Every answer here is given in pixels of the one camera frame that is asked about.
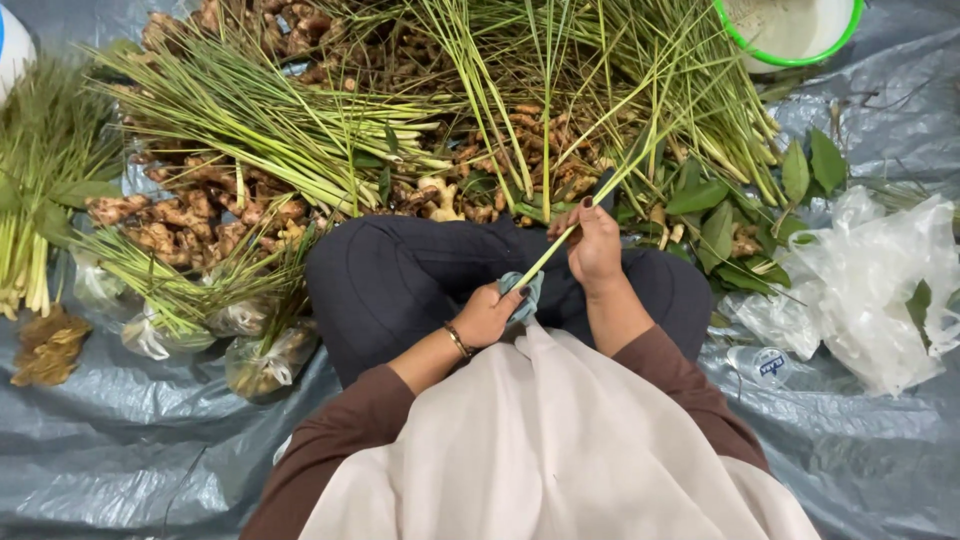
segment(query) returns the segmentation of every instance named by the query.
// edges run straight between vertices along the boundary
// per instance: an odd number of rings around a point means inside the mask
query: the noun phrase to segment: hand
[[[528,294],[530,289],[523,287],[501,297],[496,283],[484,285],[473,291],[464,310],[450,325],[460,334],[460,341],[467,347],[490,347],[503,335],[507,319]]]
[[[550,224],[547,238],[554,241],[577,223],[580,227],[566,240],[566,257],[573,277],[591,294],[623,276],[620,228],[605,210],[593,206],[593,197],[587,197]]]

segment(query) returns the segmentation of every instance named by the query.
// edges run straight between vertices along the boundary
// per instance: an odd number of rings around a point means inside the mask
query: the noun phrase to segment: woman's left hand
[[[507,319],[529,293],[529,288],[523,287],[501,297],[496,283],[484,285],[473,291],[464,310],[450,325],[467,347],[490,347],[503,335]]]

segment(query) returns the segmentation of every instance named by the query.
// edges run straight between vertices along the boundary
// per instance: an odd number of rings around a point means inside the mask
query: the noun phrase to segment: blue-gray rag
[[[523,274],[519,272],[507,272],[504,274],[502,278],[496,281],[497,286],[500,287],[500,294],[507,294],[522,277]],[[520,302],[514,314],[507,320],[508,326],[516,321],[523,321],[523,324],[533,322],[534,313],[537,312],[537,301],[540,299],[540,288],[543,286],[543,271],[540,270],[537,275],[527,283],[527,286],[530,287],[530,294],[523,299],[523,302]]]

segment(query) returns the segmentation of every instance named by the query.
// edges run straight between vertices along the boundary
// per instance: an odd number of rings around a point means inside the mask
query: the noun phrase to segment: white bucket
[[[852,36],[863,0],[722,0],[727,31],[744,49],[751,73],[810,65],[833,55]]]
[[[36,60],[30,34],[7,8],[0,5],[0,105],[7,100],[13,82],[24,66]]]

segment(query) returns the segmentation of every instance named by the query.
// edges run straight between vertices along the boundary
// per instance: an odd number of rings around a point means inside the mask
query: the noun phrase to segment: white container
[[[34,43],[20,21],[0,5],[0,105],[24,66],[36,60]]]
[[[773,347],[730,347],[727,362],[760,388],[778,388],[793,374],[793,360]]]
[[[863,0],[714,0],[750,73],[822,61],[852,36]]]

